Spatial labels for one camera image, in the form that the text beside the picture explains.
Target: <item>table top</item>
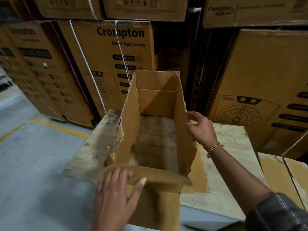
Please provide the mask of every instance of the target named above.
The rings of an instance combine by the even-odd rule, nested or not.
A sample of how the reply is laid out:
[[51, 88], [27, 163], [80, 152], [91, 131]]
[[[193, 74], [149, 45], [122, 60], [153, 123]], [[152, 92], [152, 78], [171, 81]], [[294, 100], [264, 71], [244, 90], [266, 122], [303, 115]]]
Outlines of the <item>table top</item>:
[[[109, 110], [75, 157], [67, 165], [64, 175], [82, 181], [97, 183], [97, 174], [104, 168], [108, 154], [107, 146], [112, 146], [120, 111]], [[214, 123], [218, 141], [235, 159], [266, 185], [262, 169], [251, 146], [244, 127]], [[218, 173], [213, 161], [201, 145], [203, 167], [208, 178], [207, 193], [181, 194], [180, 203], [207, 212], [244, 220], [245, 215], [231, 195]]]

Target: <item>open cardboard box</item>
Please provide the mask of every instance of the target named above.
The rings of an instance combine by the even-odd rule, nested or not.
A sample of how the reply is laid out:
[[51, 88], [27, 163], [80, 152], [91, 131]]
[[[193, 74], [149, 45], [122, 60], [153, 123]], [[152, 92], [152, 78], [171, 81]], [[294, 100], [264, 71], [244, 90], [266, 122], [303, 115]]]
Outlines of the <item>open cardboard box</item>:
[[[148, 179], [129, 223], [163, 231], [179, 230], [180, 192], [192, 185], [194, 169], [204, 173], [197, 147], [184, 128], [189, 122], [179, 72], [135, 70], [118, 122], [114, 149], [101, 177], [114, 168], [133, 171], [128, 194]], [[198, 177], [190, 175], [195, 181]]]

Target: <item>forearm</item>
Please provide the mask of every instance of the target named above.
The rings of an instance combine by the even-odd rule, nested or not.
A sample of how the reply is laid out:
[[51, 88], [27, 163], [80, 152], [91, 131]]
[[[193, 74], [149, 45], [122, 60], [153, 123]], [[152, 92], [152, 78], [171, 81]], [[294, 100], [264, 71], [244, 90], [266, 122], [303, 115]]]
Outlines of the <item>forearm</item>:
[[222, 147], [215, 148], [210, 156], [245, 215], [273, 194]]

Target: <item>gray sleeve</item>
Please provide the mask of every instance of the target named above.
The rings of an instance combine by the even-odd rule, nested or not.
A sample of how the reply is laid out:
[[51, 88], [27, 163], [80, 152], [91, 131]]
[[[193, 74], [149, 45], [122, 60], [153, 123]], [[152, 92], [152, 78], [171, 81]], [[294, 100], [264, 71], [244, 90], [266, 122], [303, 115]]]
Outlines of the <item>gray sleeve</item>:
[[247, 231], [308, 231], [308, 212], [287, 195], [275, 193], [247, 215], [245, 227]]

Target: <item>bracelet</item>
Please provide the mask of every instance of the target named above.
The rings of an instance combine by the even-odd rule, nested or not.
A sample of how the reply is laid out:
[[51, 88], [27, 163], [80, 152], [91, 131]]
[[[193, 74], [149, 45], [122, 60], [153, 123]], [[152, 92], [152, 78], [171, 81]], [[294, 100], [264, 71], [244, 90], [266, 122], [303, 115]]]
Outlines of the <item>bracelet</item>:
[[219, 147], [219, 146], [221, 146], [221, 147], [224, 147], [224, 145], [222, 145], [221, 143], [217, 143], [216, 145], [214, 145], [212, 148], [211, 148], [211, 150], [208, 152], [208, 154], [207, 154], [207, 158], [211, 158], [211, 156], [210, 156], [210, 154], [211, 154], [211, 152], [216, 148], [216, 147]]

